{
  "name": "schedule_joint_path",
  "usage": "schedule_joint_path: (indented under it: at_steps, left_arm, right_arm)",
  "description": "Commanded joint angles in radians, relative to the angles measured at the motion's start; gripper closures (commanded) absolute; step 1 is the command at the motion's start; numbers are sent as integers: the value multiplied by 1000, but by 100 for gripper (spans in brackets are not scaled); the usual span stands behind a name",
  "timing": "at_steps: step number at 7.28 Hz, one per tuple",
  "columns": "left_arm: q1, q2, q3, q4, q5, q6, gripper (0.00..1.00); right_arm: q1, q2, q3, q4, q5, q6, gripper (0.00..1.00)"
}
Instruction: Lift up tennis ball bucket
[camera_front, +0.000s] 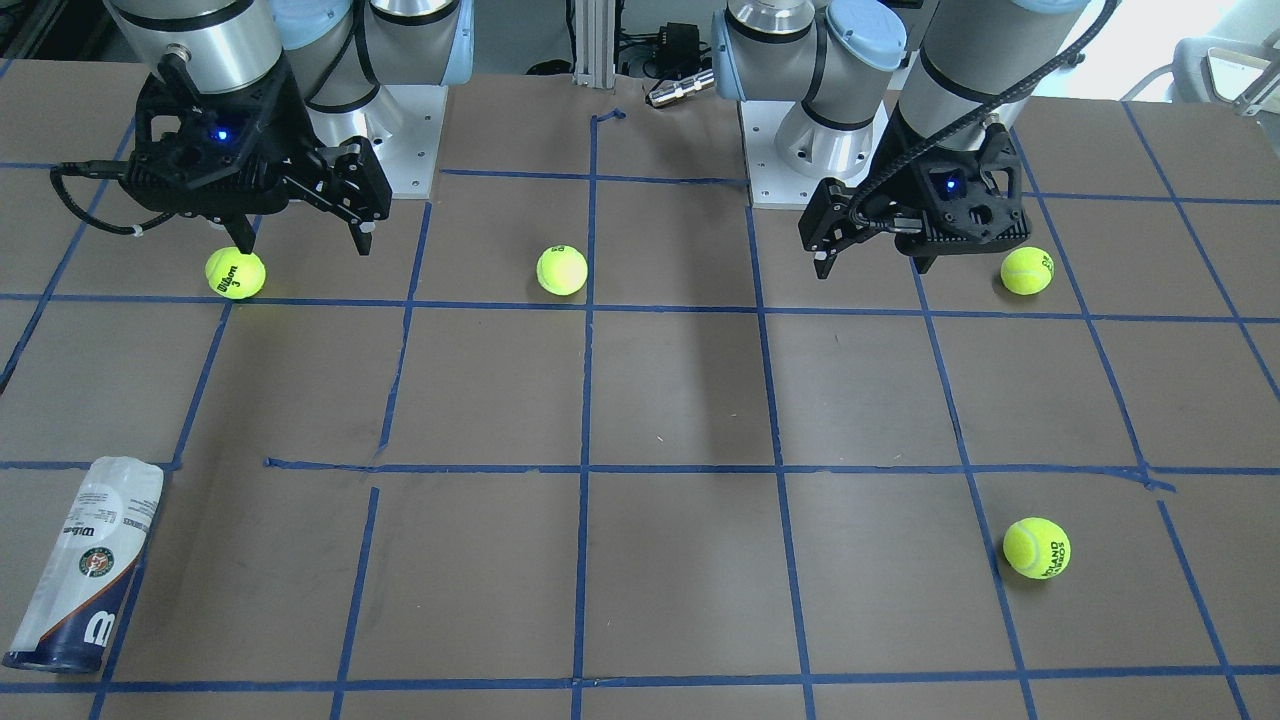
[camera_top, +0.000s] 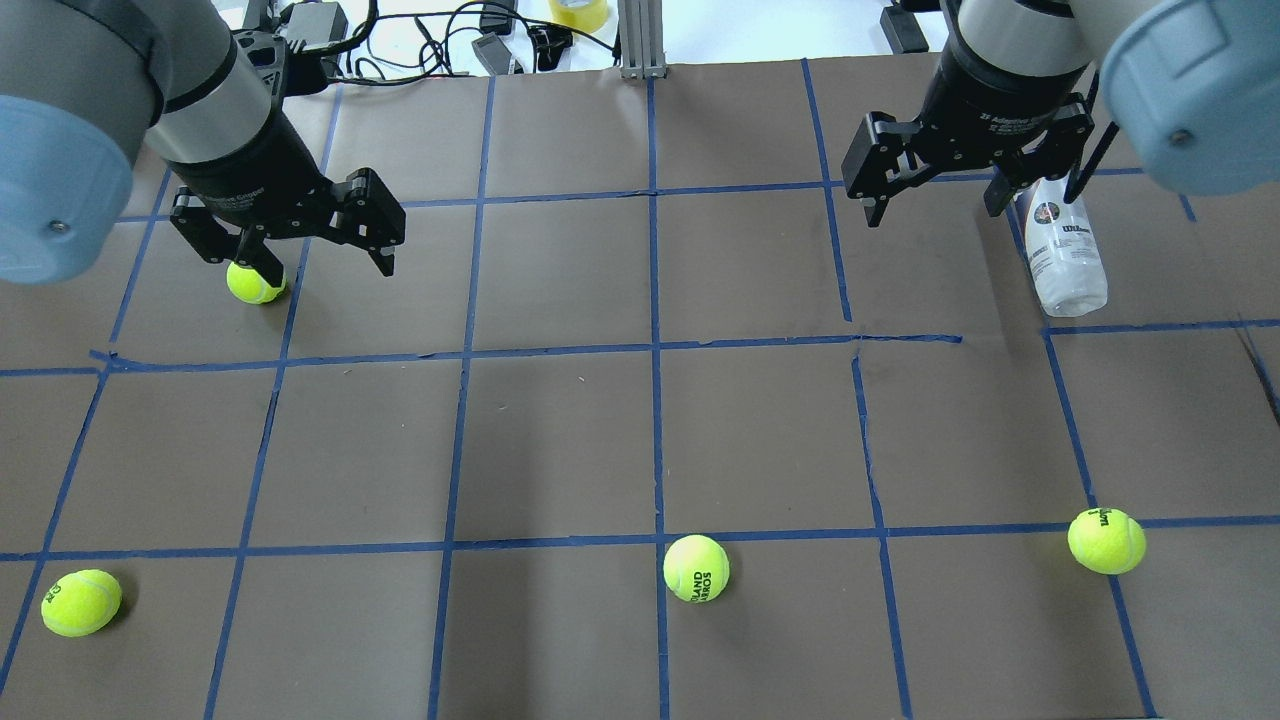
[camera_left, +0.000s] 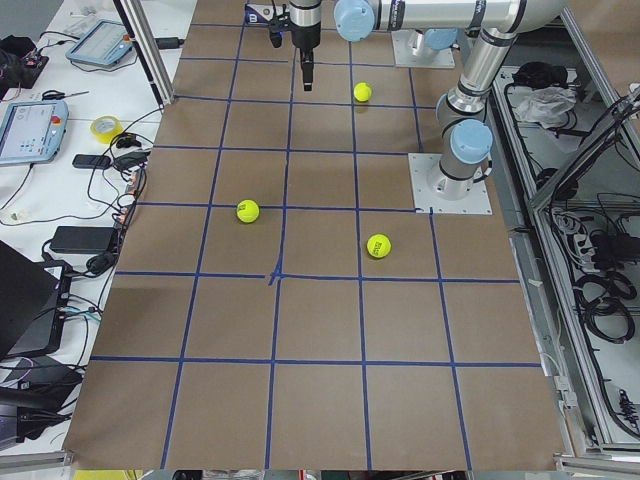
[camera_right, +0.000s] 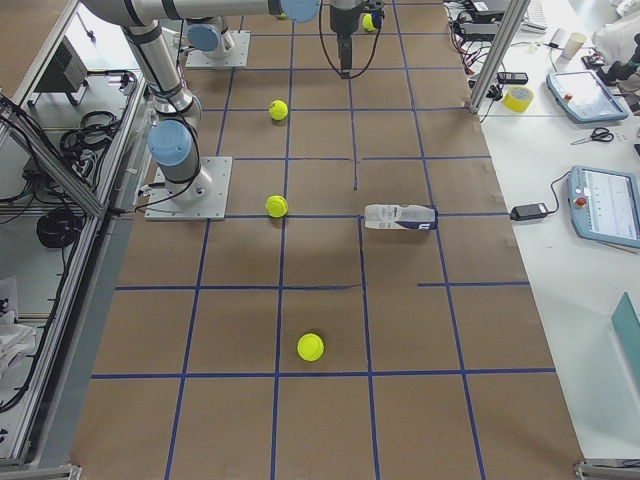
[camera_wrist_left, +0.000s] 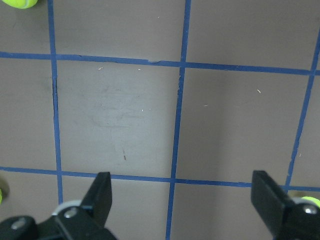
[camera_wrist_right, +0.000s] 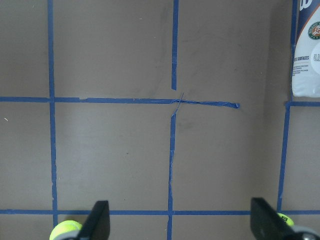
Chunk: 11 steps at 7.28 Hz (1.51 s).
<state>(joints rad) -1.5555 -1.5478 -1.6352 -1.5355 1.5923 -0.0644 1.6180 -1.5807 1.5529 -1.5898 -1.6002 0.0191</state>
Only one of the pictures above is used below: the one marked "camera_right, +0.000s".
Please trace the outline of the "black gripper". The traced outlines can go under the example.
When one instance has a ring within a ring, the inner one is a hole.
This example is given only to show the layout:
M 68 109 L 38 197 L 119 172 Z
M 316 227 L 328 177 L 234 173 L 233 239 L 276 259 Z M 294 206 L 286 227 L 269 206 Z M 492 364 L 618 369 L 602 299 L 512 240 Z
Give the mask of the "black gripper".
M 336 69 L 343 80 L 358 78 L 364 74 L 372 63 L 385 18 L 383 1 L 331 0 L 329 2 L 330 28 L 336 35 L 339 67 Z M 352 35 L 358 30 L 362 15 L 370 14 L 376 36 L 373 40 L 371 54 L 365 66 L 358 73 L 352 73 L 353 41 Z

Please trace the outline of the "tennis ball near arm base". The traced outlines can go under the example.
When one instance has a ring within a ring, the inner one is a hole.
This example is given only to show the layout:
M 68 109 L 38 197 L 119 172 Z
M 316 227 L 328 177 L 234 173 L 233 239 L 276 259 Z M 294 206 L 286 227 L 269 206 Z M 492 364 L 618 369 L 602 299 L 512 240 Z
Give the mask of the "tennis ball near arm base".
M 288 213 L 289 205 L 285 197 L 271 195 L 266 199 L 265 210 L 271 218 L 283 218 Z

